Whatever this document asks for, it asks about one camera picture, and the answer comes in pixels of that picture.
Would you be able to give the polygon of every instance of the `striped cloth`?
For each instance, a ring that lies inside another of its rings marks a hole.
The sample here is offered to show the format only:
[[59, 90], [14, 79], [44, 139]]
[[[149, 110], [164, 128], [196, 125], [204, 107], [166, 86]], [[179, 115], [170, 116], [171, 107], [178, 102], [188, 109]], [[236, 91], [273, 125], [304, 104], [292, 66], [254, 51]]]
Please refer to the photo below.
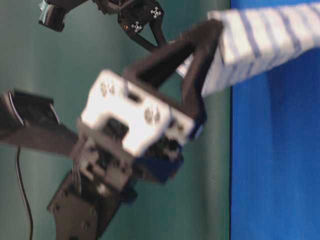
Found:
[[[320, 2], [211, 11], [208, 18], [222, 21], [224, 31], [204, 82], [204, 97], [320, 47]], [[191, 60], [177, 69], [182, 77]]]

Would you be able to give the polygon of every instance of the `blue backdrop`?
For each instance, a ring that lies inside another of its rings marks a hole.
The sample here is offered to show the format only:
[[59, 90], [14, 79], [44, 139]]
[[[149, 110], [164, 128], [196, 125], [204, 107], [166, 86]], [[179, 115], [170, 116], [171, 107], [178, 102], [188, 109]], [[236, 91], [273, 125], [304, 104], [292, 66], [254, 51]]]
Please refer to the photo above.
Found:
[[[231, 0], [231, 8], [297, 0]], [[320, 235], [320, 50], [232, 90], [232, 240]]]

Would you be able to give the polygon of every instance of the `black cable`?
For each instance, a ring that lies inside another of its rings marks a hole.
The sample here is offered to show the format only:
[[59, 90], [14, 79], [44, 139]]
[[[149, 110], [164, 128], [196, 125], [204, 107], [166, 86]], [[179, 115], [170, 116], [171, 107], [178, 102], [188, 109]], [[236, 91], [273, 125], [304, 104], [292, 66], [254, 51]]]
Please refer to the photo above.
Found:
[[28, 221], [29, 221], [29, 240], [32, 240], [32, 235], [33, 235], [33, 231], [34, 231], [34, 222], [32, 219], [29, 202], [28, 202], [28, 199], [26, 196], [25, 187], [24, 187], [24, 184], [22, 181], [22, 176], [21, 176], [20, 159], [19, 159], [20, 158], [20, 151], [21, 151], [21, 147], [19, 146], [17, 148], [17, 152], [16, 152], [16, 156], [15, 156], [15, 171], [16, 171], [16, 177], [18, 178], [19, 189], [20, 189], [22, 200], [23, 200], [24, 208], [26, 211], [26, 216], [28, 217]]

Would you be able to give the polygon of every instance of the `screw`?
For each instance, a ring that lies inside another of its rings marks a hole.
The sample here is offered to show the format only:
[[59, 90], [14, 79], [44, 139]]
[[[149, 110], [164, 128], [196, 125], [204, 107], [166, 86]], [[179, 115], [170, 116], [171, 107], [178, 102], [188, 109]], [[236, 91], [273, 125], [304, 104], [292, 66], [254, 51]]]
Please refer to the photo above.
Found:
[[182, 132], [183, 130], [184, 130], [184, 126], [178, 125], [178, 131], [179, 131], [179, 132]]
[[95, 210], [94, 207], [92, 207], [92, 208], [90, 209], [90, 214], [91, 214], [92, 216], [95, 216], [95, 215], [96, 215], [96, 210]]
[[62, 192], [60, 193], [60, 198], [64, 199], [66, 196], [67, 196], [67, 194], [66, 194], [65, 191], [62, 191]]
[[160, 112], [157, 106], [150, 106], [144, 111], [144, 119], [150, 125], [155, 125], [160, 121]]
[[112, 82], [108, 82], [107, 84], [105, 82], [102, 82], [100, 84], [100, 91], [102, 93], [102, 96], [106, 97], [107, 94], [109, 95], [115, 95], [115, 85]]
[[84, 221], [82, 224], [81, 224], [81, 228], [83, 230], [87, 230], [89, 228], [89, 223], [87, 223], [86, 221]]
[[52, 211], [53, 213], [58, 212], [58, 210], [59, 210], [59, 206], [58, 206], [58, 205], [54, 205], [54, 206], [52, 206], [52, 208], [51, 208], [51, 211]]

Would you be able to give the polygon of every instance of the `green backdrop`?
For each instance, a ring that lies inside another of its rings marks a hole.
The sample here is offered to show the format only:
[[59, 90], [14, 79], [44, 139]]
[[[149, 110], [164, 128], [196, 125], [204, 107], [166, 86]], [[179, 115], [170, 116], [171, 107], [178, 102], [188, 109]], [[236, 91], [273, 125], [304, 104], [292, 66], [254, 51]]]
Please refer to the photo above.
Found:
[[[0, 91], [19, 88], [55, 100], [60, 120], [76, 131], [89, 88], [102, 69], [121, 74], [148, 53], [132, 42], [116, 16], [103, 15], [88, 1], [66, 18], [63, 33], [38, 24], [40, 0], [0, 2]], [[226, 0], [160, 0], [163, 30], [172, 40]], [[177, 98], [180, 77], [163, 91]], [[205, 100], [208, 123], [201, 137], [184, 149], [185, 163], [165, 186], [139, 183], [138, 200], [122, 206], [102, 239], [220, 240], [229, 237], [230, 92]], [[15, 148], [0, 146], [0, 239], [26, 239], [28, 222], [14, 167]], [[34, 221], [34, 240], [55, 239], [47, 204], [71, 160], [23, 149], [21, 170]]]

